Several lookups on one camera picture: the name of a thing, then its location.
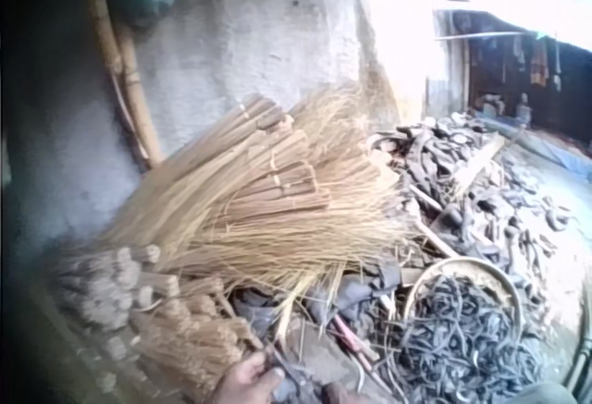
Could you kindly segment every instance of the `human hand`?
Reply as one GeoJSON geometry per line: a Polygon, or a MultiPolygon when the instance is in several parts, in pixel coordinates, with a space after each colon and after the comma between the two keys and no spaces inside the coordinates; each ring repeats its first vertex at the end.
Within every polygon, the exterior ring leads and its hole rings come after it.
{"type": "Polygon", "coordinates": [[[222,377],[211,404],[266,404],[286,374],[279,368],[265,371],[265,353],[258,351],[234,364],[222,377]]]}
{"type": "Polygon", "coordinates": [[[370,404],[370,399],[359,393],[348,391],[340,383],[325,386],[327,404],[370,404]]]}

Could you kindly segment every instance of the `dried grass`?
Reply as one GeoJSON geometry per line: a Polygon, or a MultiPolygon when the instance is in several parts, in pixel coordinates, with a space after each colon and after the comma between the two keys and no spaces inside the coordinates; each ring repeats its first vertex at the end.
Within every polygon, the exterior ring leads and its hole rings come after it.
{"type": "Polygon", "coordinates": [[[292,124],[250,98],[149,173],[102,245],[157,244],[158,271],[233,287],[335,290],[405,229],[384,214],[397,180],[367,156],[363,104],[355,85],[327,88],[294,107],[292,124]]]}

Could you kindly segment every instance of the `scrap metal pile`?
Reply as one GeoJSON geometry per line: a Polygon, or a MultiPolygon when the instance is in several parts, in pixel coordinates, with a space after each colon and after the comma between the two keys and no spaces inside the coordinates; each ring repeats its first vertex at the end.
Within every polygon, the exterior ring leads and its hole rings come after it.
{"type": "Polygon", "coordinates": [[[385,326],[384,347],[381,373],[411,402],[502,402],[540,379],[511,312],[468,277],[433,279],[413,317],[385,326]]]}
{"type": "Polygon", "coordinates": [[[319,402],[314,369],[293,356],[305,338],[287,343],[299,318],[389,399],[496,402],[538,381],[514,286],[525,303],[544,299],[553,247],[531,215],[559,230],[569,214],[538,200],[510,160],[493,164],[503,139],[473,119],[364,147],[361,103],[343,87],[292,118],[254,96],[149,173],[95,242],[61,251],[55,298],[125,363],[122,377],[151,398],[200,402],[231,363],[271,344],[287,371],[275,400],[319,402]],[[427,267],[461,255],[505,272],[514,302],[455,275],[409,294],[427,267]],[[410,300],[413,315],[401,314],[410,300]]]}

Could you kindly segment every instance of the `bamboo stick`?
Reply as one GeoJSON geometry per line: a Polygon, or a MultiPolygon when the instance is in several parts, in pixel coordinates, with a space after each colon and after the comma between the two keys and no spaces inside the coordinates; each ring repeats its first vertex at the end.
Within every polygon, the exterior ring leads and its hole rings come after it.
{"type": "Polygon", "coordinates": [[[105,65],[110,72],[120,75],[123,65],[109,18],[107,0],[88,0],[88,4],[105,65]]]}
{"type": "Polygon", "coordinates": [[[140,73],[138,72],[133,35],[130,28],[122,22],[116,24],[116,33],[123,58],[123,79],[126,85],[129,114],[131,115],[140,142],[146,152],[148,152],[150,167],[154,168],[165,159],[165,156],[158,143],[158,136],[144,96],[140,73]]]}

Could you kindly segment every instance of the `ground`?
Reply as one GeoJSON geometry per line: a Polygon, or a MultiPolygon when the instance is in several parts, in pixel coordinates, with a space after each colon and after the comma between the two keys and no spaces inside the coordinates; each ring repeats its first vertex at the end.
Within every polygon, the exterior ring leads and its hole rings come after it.
{"type": "Polygon", "coordinates": [[[592,267],[592,184],[519,145],[506,153],[519,159],[539,179],[543,196],[551,196],[576,218],[572,229],[556,234],[560,248],[549,260],[552,320],[549,342],[542,349],[543,374],[550,381],[563,382],[579,344],[584,269],[592,267]]]}

